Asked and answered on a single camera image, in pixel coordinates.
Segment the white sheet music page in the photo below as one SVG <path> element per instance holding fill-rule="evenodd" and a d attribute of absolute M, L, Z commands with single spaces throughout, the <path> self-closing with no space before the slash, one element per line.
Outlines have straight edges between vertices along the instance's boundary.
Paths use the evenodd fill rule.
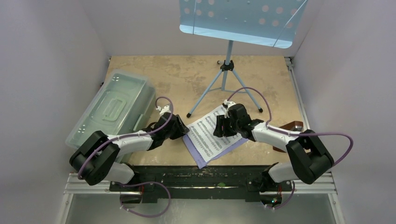
<path fill-rule="evenodd" d="M 240 134 L 231 137 L 218 138 L 213 135 L 216 126 L 216 117 L 225 114 L 226 110 L 223 106 L 218 106 L 202 118 L 189 124 L 189 132 L 185 135 L 188 136 L 195 146 L 200 148 L 215 149 L 217 151 L 223 149 L 226 145 L 232 145 L 241 137 Z"/>

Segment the purple paper sheet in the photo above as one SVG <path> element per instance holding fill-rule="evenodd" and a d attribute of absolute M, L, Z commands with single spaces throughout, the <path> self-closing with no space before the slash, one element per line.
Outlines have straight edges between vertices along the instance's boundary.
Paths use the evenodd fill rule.
<path fill-rule="evenodd" d="M 205 167 L 210 161 L 218 159 L 227 153 L 233 151 L 237 147 L 241 146 L 245 142 L 248 141 L 248 139 L 240 138 L 238 141 L 236 141 L 232 145 L 226 145 L 223 149 L 217 151 L 215 149 L 203 149 L 200 148 L 199 146 L 195 146 L 192 142 L 192 140 L 188 136 L 183 137 L 183 141 L 193 157 L 194 161 L 196 162 L 197 166 L 199 168 Z"/>

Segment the light blue music stand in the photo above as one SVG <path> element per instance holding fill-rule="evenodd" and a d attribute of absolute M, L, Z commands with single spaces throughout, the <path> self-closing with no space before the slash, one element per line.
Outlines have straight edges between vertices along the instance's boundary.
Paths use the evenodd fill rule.
<path fill-rule="evenodd" d="M 213 84 L 222 76 L 221 91 L 226 91 L 229 72 L 245 87 L 231 59 L 234 42 L 277 49 L 292 46 L 306 0 L 181 0 L 180 25 L 183 33 L 228 41 L 223 64 L 215 78 L 187 113 L 189 118 Z"/>

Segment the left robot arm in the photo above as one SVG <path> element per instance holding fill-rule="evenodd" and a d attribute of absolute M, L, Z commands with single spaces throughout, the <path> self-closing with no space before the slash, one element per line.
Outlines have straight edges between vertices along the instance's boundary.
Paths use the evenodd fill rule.
<path fill-rule="evenodd" d="M 135 133 L 106 135 L 95 131 L 71 156 L 69 164 L 77 171 L 78 178 L 90 186 L 106 180 L 121 183 L 126 190 L 133 191 L 139 186 L 139 178 L 131 165 L 117 159 L 133 152 L 156 149 L 166 140 L 179 139 L 188 132 L 180 116 L 170 112 Z"/>

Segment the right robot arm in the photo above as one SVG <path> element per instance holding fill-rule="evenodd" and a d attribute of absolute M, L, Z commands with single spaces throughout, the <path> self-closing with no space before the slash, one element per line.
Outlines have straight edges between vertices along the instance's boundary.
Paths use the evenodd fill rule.
<path fill-rule="evenodd" d="M 240 134 L 244 139 L 269 144 L 288 154 L 289 162 L 275 163 L 263 171 L 266 189 L 273 190 L 281 182 L 291 180 L 312 184 L 334 166 L 333 157 L 314 131 L 295 132 L 251 119 L 244 105 L 231 101 L 224 102 L 222 107 L 226 112 L 216 117 L 214 136 Z"/>

